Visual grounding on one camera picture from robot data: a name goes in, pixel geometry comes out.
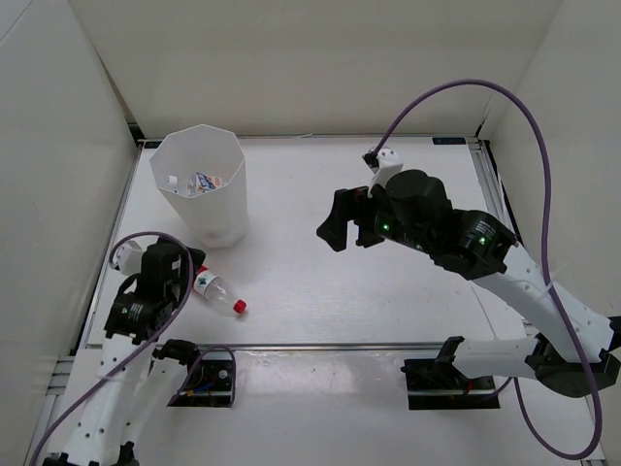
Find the red label plastic bottle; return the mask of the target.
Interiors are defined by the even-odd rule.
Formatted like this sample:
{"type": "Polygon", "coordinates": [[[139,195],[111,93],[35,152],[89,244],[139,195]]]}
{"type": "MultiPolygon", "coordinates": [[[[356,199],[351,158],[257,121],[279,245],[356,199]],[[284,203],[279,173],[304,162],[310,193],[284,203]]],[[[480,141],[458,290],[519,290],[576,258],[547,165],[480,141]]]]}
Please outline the red label plastic bottle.
{"type": "Polygon", "coordinates": [[[206,266],[198,269],[193,289],[217,314],[241,316],[246,312],[246,301],[241,299],[224,279],[206,266]]]}

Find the clear unlabelled plastic bottle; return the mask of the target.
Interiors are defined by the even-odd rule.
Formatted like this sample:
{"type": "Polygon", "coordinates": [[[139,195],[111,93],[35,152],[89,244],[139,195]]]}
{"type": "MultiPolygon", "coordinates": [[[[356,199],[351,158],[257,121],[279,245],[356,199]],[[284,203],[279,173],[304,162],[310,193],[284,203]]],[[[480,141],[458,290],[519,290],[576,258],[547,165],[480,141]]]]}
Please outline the clear unlabelled plastic bottle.
{"type": "Polygon", "coordinates": [[[176,176],[169,176],[166,181],[166,185],[169,190],[177,195],[186,197],[189,192],[189,180],[188,178],[179,178],[176,176]]]}

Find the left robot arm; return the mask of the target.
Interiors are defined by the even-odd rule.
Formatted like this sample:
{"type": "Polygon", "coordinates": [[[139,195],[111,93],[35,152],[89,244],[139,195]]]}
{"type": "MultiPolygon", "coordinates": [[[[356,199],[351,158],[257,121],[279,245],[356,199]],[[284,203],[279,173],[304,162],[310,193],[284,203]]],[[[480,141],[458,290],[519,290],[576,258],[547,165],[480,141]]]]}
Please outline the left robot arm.
{"type": "Polygon", "coordinates": [[[180,314],[207,254],[162,234],[142,250],[136,235],[119,241],[108,265],[126,279],[104,327],[97,382],[59,416],[44,434],[38,457],[53,431],[78,407],[82,416],[65,447],[45,465],[113,465],[121,456],[121,434],[130,424],[139,376],[161,334],[180,314]]]}

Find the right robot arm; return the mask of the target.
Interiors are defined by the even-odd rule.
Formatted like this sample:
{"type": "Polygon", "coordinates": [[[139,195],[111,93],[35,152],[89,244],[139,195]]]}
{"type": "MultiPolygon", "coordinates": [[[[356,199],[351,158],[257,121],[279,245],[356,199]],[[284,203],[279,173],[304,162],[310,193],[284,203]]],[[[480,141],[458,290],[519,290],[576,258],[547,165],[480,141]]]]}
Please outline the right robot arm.
{"type": "Polygon", "coordinates": [[[500,376],[536,380],[581,398],[616,384],[619,318],[599,315],[560,285],[546,283],[508,228],[483,211],[453,208],[439,179],[406,170],[386,186],[339,189],[316,234],[342,251],[350,223],[358,228],[357,246],[391,241],[425,253],[443,270],[501,298],[538,331],[504,341],[450,337],[435,358],[404,367],[425,386],[463,389],[471,380],[500,376]]]}

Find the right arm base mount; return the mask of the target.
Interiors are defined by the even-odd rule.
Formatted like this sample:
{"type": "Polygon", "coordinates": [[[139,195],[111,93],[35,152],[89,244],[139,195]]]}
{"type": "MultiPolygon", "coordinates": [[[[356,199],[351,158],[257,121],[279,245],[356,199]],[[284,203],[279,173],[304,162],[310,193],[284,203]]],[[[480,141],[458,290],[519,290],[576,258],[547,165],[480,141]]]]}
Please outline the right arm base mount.
{"type": "Polygon", "coordinates": [[[469,379],[435,359],[406,359],[410,411],[495,410],[500,408],[493,377],[469,379]]]}

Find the white cap crushed bottle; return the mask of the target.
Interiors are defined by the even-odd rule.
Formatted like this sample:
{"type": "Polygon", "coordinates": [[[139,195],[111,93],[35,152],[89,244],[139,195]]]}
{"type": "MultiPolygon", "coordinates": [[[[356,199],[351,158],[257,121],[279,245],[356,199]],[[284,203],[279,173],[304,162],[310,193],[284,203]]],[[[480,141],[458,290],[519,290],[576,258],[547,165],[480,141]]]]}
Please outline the white cap crushed bottle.
{"type": "Polygon", "coordinates": [[[189,192],[188,197],[194,197],[198,195],[202,195],[207,192],[218,190],[225,185],[227,182],[218,176],[206,175],[203,173],[195,173],[191,175],[189,178],[189,192]]]}

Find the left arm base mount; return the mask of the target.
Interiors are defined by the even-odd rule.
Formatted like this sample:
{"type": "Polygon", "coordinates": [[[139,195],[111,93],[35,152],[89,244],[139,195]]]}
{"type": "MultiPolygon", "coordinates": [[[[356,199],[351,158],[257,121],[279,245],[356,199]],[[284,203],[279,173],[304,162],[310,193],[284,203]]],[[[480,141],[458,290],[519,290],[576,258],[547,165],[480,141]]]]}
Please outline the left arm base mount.
{"type": "Polygon", "coordinates": [[[232,408],[236,399],[237,359],[224,346],[208,347],[188,368],[188,379],[173,395],[169,407],[232,408]]]}

